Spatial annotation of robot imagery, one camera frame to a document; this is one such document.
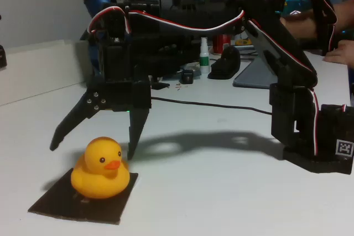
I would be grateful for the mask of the person's left hand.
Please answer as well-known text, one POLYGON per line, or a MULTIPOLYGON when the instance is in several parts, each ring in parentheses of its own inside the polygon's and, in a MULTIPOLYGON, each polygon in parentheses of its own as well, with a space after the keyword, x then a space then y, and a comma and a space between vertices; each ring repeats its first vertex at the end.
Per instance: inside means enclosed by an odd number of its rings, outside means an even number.
POLYGON ((328 52, 323 60, 336 64, 344 64, 352 69, 354 67, 354 41, 340 40, 337 49, 328 52))

